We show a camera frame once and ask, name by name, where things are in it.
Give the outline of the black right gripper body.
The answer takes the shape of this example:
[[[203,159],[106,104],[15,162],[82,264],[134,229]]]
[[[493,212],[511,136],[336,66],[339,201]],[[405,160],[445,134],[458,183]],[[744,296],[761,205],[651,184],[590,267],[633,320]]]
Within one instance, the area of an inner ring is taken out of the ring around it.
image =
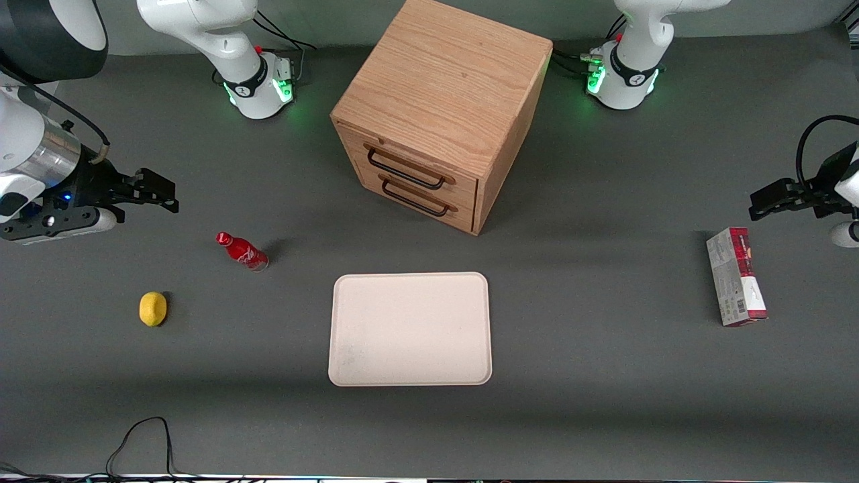
[[[61,209],[135,202],[131,177],[119,173],[110,161],[92,163],[82,157],[72,174],[56,187],[56,206]]]

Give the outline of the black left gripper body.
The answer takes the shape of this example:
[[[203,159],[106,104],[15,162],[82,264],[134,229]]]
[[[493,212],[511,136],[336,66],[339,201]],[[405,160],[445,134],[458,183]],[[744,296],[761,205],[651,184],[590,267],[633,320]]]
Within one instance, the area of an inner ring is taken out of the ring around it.
[[[808,182],[807,204],[858,204],[858,148],[852,143],[826,159]]]

